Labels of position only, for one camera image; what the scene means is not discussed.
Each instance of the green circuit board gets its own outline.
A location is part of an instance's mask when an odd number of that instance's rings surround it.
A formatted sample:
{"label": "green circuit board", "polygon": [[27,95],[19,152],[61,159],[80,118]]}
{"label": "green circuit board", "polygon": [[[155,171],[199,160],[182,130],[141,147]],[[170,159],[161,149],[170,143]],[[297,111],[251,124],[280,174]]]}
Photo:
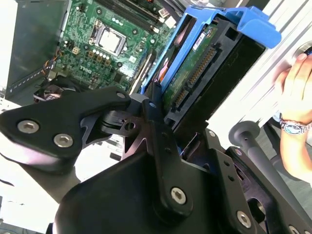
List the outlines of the green circuit board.
{"label": "green circuit board", "polygon": [[[73,0],[60,44],[62,56],[56,62],[56,69],[71,75],[89,89],[118,86],[128,91],[150,49],[154,49],[159,57],[174,27],[167,26],[166,19],[153,22],[131,7],[111,1],[99,4],[100,1],[96,0]],[[141,4],[146,11],[153,11],[154,16],[162,9],[156,1],[137,0],[134,3]],[[107,8],[107,4],[113,4],[117,12]],[[119,15],[120,10],[142,21],[134,23],[123,18]],[[150,24],[151,29],[142,28],[142,22]],[[97,29],[104,28],[101,34],[105,35],[106,41],[97,38],[94,42],[96,25]],[[115,47],[121,44],[121,51],[115,53]]]}
{"label": "green circuit board", "polygon": [[186,82],[192,86],[196,82],[196,79],[198,79],[198,76],[203,72],[206,63],[214,56],[215,50],[211,49],[204,58],[201,59],[201,56],[205,53],[216,31],[216,26],[211,24],[203,29],[202,33],[198,36],[198,39],[185,58],[182,66],[164,92],[163,105],[165,111],[169,111],[172,103],[178,106],[183,101],[188,93],[187,90],[183,90],[183,86]]}

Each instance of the finger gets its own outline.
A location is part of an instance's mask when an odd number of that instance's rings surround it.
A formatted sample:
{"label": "finger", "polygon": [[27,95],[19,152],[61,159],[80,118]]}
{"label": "finger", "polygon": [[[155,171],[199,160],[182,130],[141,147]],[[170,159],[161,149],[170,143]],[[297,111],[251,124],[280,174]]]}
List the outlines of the finger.
{"label": "finger", "polygon": [[274,88],[275,88],[275,91],[278,95],[283,94],[285,80],[286,80],[286,77],[287,77],[289,71],[290,71],[290,68],[281,72],[281,74],[279,74],[279,76],[277,77],[277,79],[275,81]]}
{"label": "finger", "polygon": [[307,106],[307,108],[312,109],[312,72],[310,73],[309,79],[304,88],[303,100],[306,103],[309,103],[310,106]]}
{"label": "finger", "polygon": [[306,54],[300,54],[297,57],[296,63],[292,66],[291,70],[288,73],[288,76],[285,80],[284,92],[283,95],[290,97],[292,95],[293,82],[301,68],[301,65],[306,60]]}
{"label": "finger", "polygon": [[308,56],[302,63],[298,74],[293,82],[292,98],[302,100],[306,83],[312,70],[312,56]]}

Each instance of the screw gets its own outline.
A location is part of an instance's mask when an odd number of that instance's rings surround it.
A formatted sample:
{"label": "screw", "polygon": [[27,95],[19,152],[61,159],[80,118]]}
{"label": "screw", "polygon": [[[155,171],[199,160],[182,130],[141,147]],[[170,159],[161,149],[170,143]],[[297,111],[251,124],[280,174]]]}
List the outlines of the screw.
{"label": "screw", "polygon": [[150,102],[150,106],[156,108],[156,105],[152,102]]}
{"label": "screw", "polygon": [[120,97],[120,98],[125,98],[126,96],[122,93],[117,93],[117,96]]}
{"label": "screw", "polygon": [[239,156],[242,156],[242,152],[239,149],[235,149],[235,153],[237,153]]}
{"label": "screw", "polygon": [[289,225],[289,229],[291,230],[291,232],[292,232],[293,234],[300,234],[300,233],[298,232],[298,230],[297,230],[295,227],[293,227],[292,225]]}
{"label": "screw", "polygon": [[250,219],[248,216],[242,212],[242,211],[237,211],[236,213],[238,221],[245,227],[245,228],[251,228],[252,223],[250,222]]}
{"label": "screw", "polygon": [[171,197],[180,205],[183,205],[186,202],[186,195],[180,188],[177,188],[177,187],[172,188]]}
{"label": "screw", "polygon": [[215,133],[213,131],[209,131],[209,134],[212,136],[212,137],[215,137]]}
{"label": "screw", "polygon": [[54,143],[61,148],[68,148],[73,145],[74,140],[70,135],[61,133],[54,137]]}
{"label": "screw", "polygon": [[31,120],[23,120],[18,123],[18,130],[22,133],[31,134],[39,130],[39,125]]}

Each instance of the wristwatch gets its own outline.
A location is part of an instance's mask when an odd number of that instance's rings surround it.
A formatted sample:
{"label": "wristwatch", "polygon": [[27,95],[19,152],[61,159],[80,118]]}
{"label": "wristwatch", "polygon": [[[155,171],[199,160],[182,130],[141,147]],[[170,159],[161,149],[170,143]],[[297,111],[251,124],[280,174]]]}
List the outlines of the wristwatch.
{"label": "wristwatch", "polygon": [[305,125],[296,121],[283,120],[282,115],[280,115],[280,124],[282,130],[290,135],[300,135],[304,134],[306,131],[312,129],[312,122]]}

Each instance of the watch face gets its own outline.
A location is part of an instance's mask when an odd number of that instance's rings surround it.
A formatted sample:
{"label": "watch face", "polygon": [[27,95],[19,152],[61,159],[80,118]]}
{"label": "watch face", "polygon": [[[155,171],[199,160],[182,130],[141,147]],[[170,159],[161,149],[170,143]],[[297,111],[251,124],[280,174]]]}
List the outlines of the watch face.
{"label": "watch face", "polygon": [[299,126],[289,123],[284,126],[284,131],[291,135],[301,134],[301,128]]}

